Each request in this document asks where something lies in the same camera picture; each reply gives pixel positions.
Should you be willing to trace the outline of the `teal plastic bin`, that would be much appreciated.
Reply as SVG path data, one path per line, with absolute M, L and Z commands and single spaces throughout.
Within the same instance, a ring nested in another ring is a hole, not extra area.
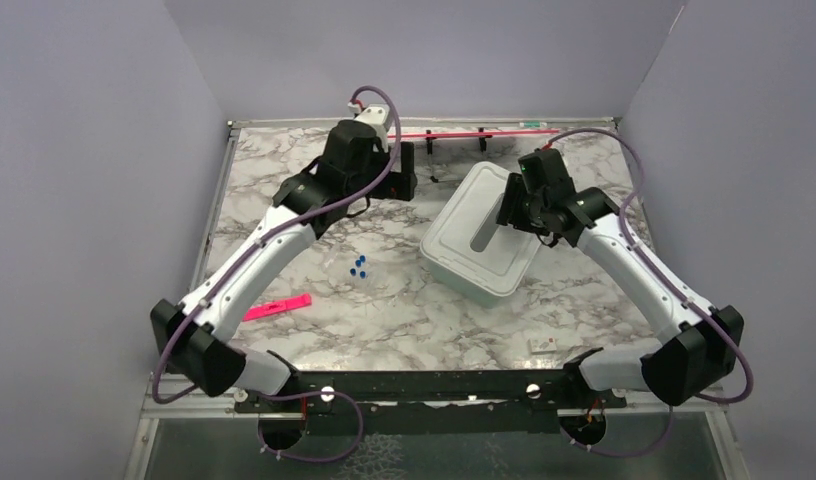
M 496 275 L 486 269 L 474 271 L 463 265 L 444 265 L 428 261 L 434 279 L 483 308 L 494 308 L 507 301 L 522 281 L 525 271 Z

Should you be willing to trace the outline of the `white plastic lid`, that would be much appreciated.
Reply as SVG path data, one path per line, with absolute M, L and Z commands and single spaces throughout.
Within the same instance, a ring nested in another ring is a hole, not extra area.
M 421 239 L 420 253 L 427 264 L 460 264 L 496 275 L 527 272 L 540 241 L 496 223 L 508 175 L 490 162 L 471 168 Z

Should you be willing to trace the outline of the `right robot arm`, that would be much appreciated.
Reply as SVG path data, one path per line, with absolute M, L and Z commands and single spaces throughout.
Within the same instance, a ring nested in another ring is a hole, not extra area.
M 716 307 L 670 271 L 634 235 L 599 188 L 577 190 L 561 153 L 538 150 L 518 160 L 506 181 L 497 223 L 579 249 L 634 303 L 659 342 L 649 351 L 594 349 L 565 364 L 563 398 L 584 407 L 601 391 L 649 391 L 679 406 L 729 375 L 744 330 L 732 306 Z

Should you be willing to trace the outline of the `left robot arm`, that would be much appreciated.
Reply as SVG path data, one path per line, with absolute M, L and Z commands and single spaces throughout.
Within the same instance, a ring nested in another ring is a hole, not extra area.
M 398 119 L 373 108 L 341 120 L 324 150 L 299 173 L 281 183 L 256 229 L 240 248 L 196 290 L 178 303 L 160 300 L 150 318 L 161 349 L 152 396 L 167 366 L 184 374 L 193 389 L 214 397 L 231 387 L 254 390 L 282 411 L 297 401 L 293 366 L 275 353 L 247 354 L 229 346 L 244 315 L 282 270 L 345 218 L 359 199 L 393 175 L 401 141 L 389 141 Z

